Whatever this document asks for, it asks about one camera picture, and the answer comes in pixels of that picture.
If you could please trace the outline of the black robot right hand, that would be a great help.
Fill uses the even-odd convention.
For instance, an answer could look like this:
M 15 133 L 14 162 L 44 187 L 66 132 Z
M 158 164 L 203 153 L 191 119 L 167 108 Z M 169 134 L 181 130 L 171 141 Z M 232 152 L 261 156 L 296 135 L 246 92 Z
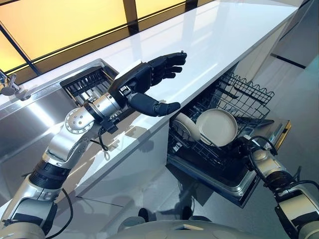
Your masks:
M 244 135 L 236 138 L 233 142 L 232 154 L 237 159 L 248 157 L 250 153 L 250 136 Z

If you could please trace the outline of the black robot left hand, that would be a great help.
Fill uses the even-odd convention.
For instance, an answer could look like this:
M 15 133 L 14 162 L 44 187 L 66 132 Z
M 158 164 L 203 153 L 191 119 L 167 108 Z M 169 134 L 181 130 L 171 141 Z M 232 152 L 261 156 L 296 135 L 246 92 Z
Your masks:
M 180 51 L 142 62 L 115 79 L 108 93 L 120 107 L 129 106 L 151 117 L 169 115 L 180 109 L 180 103 L 161 103 L 146 95 L 146 91 L 163 79 L 173 79 L 182 71 L 186 58 L 187 54 Z

